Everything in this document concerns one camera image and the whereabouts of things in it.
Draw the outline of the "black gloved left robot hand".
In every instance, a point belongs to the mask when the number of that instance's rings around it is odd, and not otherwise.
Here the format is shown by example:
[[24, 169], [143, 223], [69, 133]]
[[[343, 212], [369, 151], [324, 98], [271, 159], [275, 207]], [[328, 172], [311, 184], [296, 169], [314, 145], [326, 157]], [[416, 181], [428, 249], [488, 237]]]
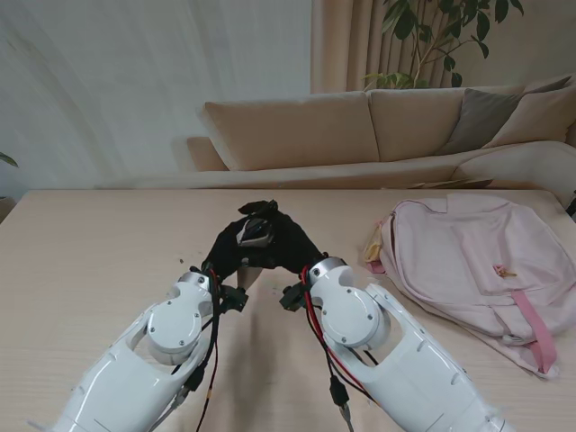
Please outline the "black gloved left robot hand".
[[241, 267], [251, 267], [248, 254], [256, 248], [265, 248], [274, 235], [271, 225], [261, 216], [277, 210], [275, 200], [249, 202], [239, 208], [243, 217], [231, 222], [217, 236], [202, 268], [209, 267], [223, 281]]

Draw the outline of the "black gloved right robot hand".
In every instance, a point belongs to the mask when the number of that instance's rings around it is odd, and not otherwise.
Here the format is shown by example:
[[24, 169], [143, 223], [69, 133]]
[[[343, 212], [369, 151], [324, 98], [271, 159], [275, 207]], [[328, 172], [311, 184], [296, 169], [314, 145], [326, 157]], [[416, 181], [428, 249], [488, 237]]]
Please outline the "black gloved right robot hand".
[[271, 225], [274, 235], [266, 247], [256, 248], [248, 254], [249, 266], [282, 267], [299, 275], [304, 268], [311, 268], [326, 257], [289, 215], [275, 211], [261, 216], [261, 219]]

